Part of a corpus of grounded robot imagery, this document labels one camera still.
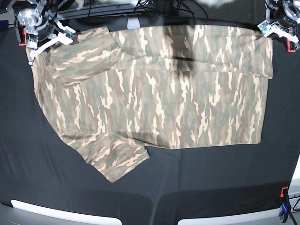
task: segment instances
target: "black table surface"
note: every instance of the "black table surface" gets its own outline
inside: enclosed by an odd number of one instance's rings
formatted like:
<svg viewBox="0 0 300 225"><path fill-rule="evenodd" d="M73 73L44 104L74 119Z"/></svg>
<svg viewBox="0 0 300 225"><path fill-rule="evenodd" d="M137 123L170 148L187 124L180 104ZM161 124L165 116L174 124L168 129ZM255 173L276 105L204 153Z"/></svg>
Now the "black table surface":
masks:
<svg viewBox="0 0 300 225"><path fill-rule="evenodd" d="M76 30L126 29L126 16L68 23ZM141 26L239 23L140 17ZM45 119L34 95L24 47L0 30L0 202L12 199L58 210L115 217L124 225L173 225L183 218L251 213L279 207L300 153L300 55L273 42L262 141L257 145L164 150L110 183Z"/></svg>

